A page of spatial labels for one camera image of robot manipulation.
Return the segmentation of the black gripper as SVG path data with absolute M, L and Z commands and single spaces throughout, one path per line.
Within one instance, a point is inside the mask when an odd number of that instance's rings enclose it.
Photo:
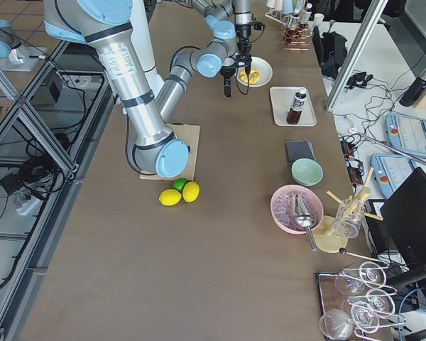
M 236 37 L 238 38 L 237 48 L 238 53 L 235 55 L 236 68 L 239 68 L 239 63 L 244 66 L 246 74 L 251 72 L 251 48 L 252 44 L 249 41 L 251 35 L 251 26 L 249 24 L 236 24 Z

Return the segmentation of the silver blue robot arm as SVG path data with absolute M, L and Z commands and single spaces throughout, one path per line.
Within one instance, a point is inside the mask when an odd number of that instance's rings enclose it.
M 109 75 L 136 137 L 127 149 L 132 164 L 174 178 L 189 159 L 187 144 L 167 124 L 193 74 L 211 78 L 251 62 L 254 23 L 250 1 L 189 1 L 213 34 L 206 48 L 179 53 L 170 74 L 154 88 L 156 76 L 148 20 L 142 1 L 44 1 L 46 32 L 94 48 Z

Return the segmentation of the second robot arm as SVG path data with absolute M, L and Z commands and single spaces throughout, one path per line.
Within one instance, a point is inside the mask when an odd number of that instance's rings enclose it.
M 11 27 L 11 24 L 4 19 L 0 19 L 0 59 L 8 58 L 12 50 L 21 46 L 21 40 L 18 39 Z

